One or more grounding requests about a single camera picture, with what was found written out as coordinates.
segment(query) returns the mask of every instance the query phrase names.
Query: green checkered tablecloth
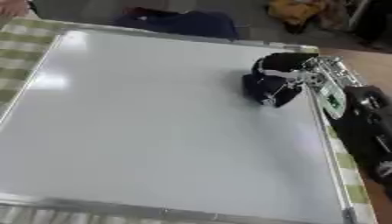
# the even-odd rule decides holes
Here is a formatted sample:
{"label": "green checkered tablecloth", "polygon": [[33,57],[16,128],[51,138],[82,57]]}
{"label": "green checkered tablecloth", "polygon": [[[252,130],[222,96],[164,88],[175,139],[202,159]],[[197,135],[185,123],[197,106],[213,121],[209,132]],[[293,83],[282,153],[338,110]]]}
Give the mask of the green checkered tablecloth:
{"label": "green checkered tablecloth", "polygon": [[[23,18],[12,19],[0,32],[0,113],[6,109],[7,104],[23,86],[31,70],[46,52],[46,49],[53,42],[55,36],[66,28],[97,28],[129,31],[126,28],[111,26],[29,20]],[[262,44],[293,47],[282,44]],[[313,48],[306,46],[296,46],[296,48],[301,51],[314,51]],[[330,145],[333,149],[330,159],[339,166],[339,169],[335,169],[336,174],[343,179],[345,189],[342,190],[346,191],[349,196],[358,223],[377,223],[355,162],[347,153],[342,142],[336,137],[326,119],[324,119],[324,123],[328,130]],[[0,222],[2,222],[1,216],[4,209],[10,211],[16,208],[0,207]],[[26,209],[19,209],[18,211],[22,213],[23,211],[26,212]]]}

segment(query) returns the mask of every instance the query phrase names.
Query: black cloth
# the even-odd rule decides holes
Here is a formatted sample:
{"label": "black cloth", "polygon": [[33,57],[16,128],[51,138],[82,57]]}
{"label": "black cloth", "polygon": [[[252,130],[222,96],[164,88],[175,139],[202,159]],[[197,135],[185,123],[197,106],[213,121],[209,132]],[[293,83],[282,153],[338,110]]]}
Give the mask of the black cloth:
{"label": "black cloth", "polygon": [[219,12],[190,11],[185,14],[136,10],[115,21],[115,25],[182,35],[238,39],[233,20]]}

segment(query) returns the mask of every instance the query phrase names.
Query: metal frame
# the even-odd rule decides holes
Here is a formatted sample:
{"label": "metal frame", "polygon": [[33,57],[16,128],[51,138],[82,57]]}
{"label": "metal frame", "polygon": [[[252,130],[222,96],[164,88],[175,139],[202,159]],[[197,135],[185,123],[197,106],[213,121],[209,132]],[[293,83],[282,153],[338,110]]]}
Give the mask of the metal frame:
{"label": "metal frame", "polygon": [[[154,33],[145,31],[130,31],[125,29],[116,29],[112,27],[99,27],[99,28],[85,28],[80,27],[77,24],[70,24],[70,27],[62,30],[59,35],[52,42],[49,49],[46,51],[45,55],[39,61],[39,63],[31,71],[30,77],[27,79],[26,83],[23,85],[19,93],[12,99],[11,103],[7,106],[8,108],[0,116],[0,125],[6,122],[7,115],[13,110],[15,104],[18,102],[19,97],[30,85],[31,81],[35,78],[35,73],[41,64],[46,60],[47,54],[53,49],[60,41],[61,37],[65,32],[68,31],[83,31],[83,30],[93,30],[100,32],[110,32],[110,33],[120,33],[139,37],[150,37],[150,38],[160,38],[160,39],[176,39],[176,40],[187,40],[196,42],[208,42],[216,44],[227,44],[227,45],[238,45],[238,46],[263,46],[276,49],[288,49],[294,52],[300,52],[302,46],[300,45],[280,45],[260,42],[260,41],[230,41],[226,39],[218,38],[201,38],[201,37],[189,37],[181,35],[171,35],[165,33]],[[327,132],[322,121],[322,109],[317,103],[316,96],[311,93],[309,89],[306,89],[307,94],[310,96],[310,104],[314,109],[314,119],[318,124],[319,134],[324,140],[323,145],[325,146],[325,156],[328,160],[330,166],[332,181],[335,185],[335,190],[339,198],[339,203],[342,209],[342,220],[346,223],[356,223],[354,217],[347,217],[347,211],[352,211],[353,207],[350,203],[348,193],[344,187],[343,180],[339,173],[339,167],[337,166],[336,160],[333,157],[333,150],[329,141],[327,140]],[[37,209],[47,209],[47,210],[59,210],[65,212],[75,212],[75,213],[87,213],[87,214],[103,214],[103,215],[121,215],[121,216],[133,216],[145,219],[159,219],[166,221],[197,221],[198,223],[208,223],[208,222],[232,222],[232,223],[244,223],[244,224],[311,224],[308,222],[297,222],[290,220],[272,220],[264,219],[261,217],[248,217],[239,215],[229,215],[221,213],[202,213],[194,211],[185,210],[175,210],[162,207],[147,207],[147,206],[130,206],[130,205],[119,205],[105,202],[93,202],[93,201],[83,201],[76,199],[54,199],[47,197],[31,197],[16,195],[7,192],[1,192],[0,190],[0,205],[5,206],[15,206],[15,207],[34,207]]]}

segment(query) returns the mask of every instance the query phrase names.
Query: floor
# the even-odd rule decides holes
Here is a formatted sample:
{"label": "floor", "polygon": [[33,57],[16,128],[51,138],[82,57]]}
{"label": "floor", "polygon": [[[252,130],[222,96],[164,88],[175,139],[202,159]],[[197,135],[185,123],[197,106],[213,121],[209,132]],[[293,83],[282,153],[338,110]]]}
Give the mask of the floor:
{"label": "floor", "polygon": [[323,31],[310,25],[305,33],[292,35],[266,15],[269,0],[35,0],[42,18],[92,24],[110,24],[126,6],[168,11],[222,11],[230,15],[242,39],[284,42],[352,50],[369,50],[345,33]]}

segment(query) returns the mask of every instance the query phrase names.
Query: yellow cloth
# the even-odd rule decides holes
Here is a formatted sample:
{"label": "yellow cloth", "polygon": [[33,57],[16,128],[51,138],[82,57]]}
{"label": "yellow cloth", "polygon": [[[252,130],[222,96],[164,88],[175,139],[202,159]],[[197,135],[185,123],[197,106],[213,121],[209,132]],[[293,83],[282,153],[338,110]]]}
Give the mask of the yellow cloth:
{"label": "yellow cloth", "polygon": [[269,15],[289,23],[290,25],[303,25],[326,7],[322,0],[312,0],[309,3],[300,3],[296,0],[272,0],[269,3]]}

